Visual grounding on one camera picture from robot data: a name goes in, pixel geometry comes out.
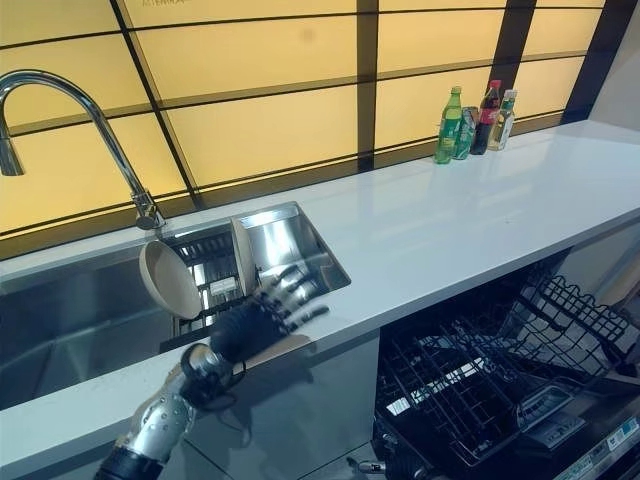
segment green bottle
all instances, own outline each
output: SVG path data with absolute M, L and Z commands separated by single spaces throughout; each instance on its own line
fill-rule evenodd
M 462 120 L 462 107 L 460 104 L 460 92 L 462 88 L 453 87 L 451 98 L 442 111 L 440 121 L 440 135 L 438 136 L 438 148 L 436 150 L 436 163 L 449 163 L 456 148 L 456 139 Z

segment metal forearm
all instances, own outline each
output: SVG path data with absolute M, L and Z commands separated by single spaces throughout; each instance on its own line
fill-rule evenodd
M 160 390 L 138 407 L 130 431 L 116 440 L 112 455 L 96 478 L 157 478 L 173 448 L 193 425 L 199 406 L 194 395 L 203 389 L 202 382 L 208 382 L 206 390 L 211 397 L 224 391 L 232 369 L 231 363 L 206 345 L 187 349 Z

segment dish rack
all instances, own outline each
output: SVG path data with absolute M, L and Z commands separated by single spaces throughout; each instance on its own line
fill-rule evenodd
M 504 304 L 483 298 L 480 287 L 381 344 L 378 414 L 418 414 L 467 466 L 623 364 L 635 341 L 625 317 L 563 277 L 530 275 L 524 288 L 506 277 L 491 288 Z
M 171 248 L 187 265 L 202 303 L 202 312 L 196 318 L 174 317 L 174 337 L 203 329 L 211 325 L 220 312 L 242 303 L 245 297 L 230 231 L 222 230 L 205 238 L 188 238 Z

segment dishwasher rack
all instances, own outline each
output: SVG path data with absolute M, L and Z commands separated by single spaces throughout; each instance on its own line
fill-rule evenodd
M 633 329 L 625 317 L 560 276 L 533 274 L 522 285 L 506 277 L 384 338 L 378 414 L 417 412 L 475 466 L 624 363 Z M 483 298 L 488 288 L 510 301 Z

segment faucet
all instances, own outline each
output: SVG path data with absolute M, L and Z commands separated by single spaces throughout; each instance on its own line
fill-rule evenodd
M 131 189 L 131 198 L 138 210 L 136 225 L 143 230 L 162 227 L 165 221 L 158 206 L 149 190 L 140 183 L 100 107 L 77 85 L 53 73 L 42 70 L 14 70 L 0 76 L 0 173 L 8 176 L 24 175 L 24 169 L 9 135 L 9 127 L 4 115 L 4 102 L 14 88 L 29 84 L 56 88 L 82 105 L 100 132 L 100 136 Z

